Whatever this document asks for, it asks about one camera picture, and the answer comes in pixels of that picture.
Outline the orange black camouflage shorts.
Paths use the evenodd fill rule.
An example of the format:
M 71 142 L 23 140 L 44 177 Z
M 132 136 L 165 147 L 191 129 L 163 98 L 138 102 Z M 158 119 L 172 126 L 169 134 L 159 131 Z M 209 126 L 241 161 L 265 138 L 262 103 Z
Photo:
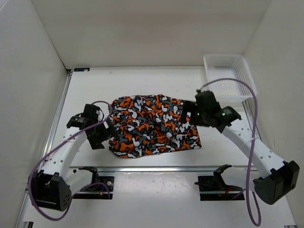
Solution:
M 180 122 L 184 104 L 182 99 L 162 94 L 117 98 L 111 107 L 118 137 L 109 139 L 109 150 L 117 157 L 140 158 L 201 148 L 190 117 Z

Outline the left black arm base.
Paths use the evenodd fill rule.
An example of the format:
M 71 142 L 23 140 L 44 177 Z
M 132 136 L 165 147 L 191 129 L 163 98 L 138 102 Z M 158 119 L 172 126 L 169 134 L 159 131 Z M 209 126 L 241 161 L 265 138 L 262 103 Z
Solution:
M 72 190 L 74 199 L 111 200 L 114 192 L 114 176 L 103 175 L 97 168 L 85 166 L 73 170 L 74 174 L 85 174 L 86 179 L 76 180 L 76 189 Z

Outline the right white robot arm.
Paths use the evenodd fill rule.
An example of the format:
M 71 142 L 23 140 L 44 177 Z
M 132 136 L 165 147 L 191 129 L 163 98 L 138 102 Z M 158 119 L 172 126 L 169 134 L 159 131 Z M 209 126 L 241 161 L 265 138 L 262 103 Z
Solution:
M 260 139 L 255 139 L 240 114 L 230 106 L 221 108 L 213 92 L 198 92 L 195 99 L 190 105 L 190 123 L 216 128 L 248 157 L 258 171 L 258 175 L 254 175 L 249 170 L 222 165 L 213 172 L 213 184 L 217 189 L 224 190 L 230 185 L 241 187 L 273 205 L 295 188 L 300 170 L 295 161 L 286 162 Z

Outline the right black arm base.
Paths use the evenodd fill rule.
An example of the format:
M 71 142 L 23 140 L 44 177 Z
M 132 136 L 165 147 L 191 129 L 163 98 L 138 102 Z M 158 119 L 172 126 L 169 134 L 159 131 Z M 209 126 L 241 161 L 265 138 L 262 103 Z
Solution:
M 231 167 L 225 164 L 217 168 L 212 176 L 198 176 L 198 181 L 194 184 L 199 187 L 200 201 L 245 200 L 241 187 L 227 185 L 221 177 L 222 173 Z

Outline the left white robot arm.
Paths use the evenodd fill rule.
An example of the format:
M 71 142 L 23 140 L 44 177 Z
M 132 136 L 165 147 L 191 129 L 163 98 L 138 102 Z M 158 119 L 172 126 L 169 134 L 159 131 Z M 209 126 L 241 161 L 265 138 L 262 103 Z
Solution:
M 43 166 L 36 165 L 28 179 L 32 205 L 65 211 L 72 196 L 82 189 L 95 190 L 100 185 L 98 170 L 82 167 L 70 170 L 72 161 L 83 143 L 93 150 L 103 149 L 103 142 L 115 136 L 111 122 L 112 108 L 104 115 L 96 103 L 86 104 L 82 113 L 70 118 L 58 146 L 45 155 Z

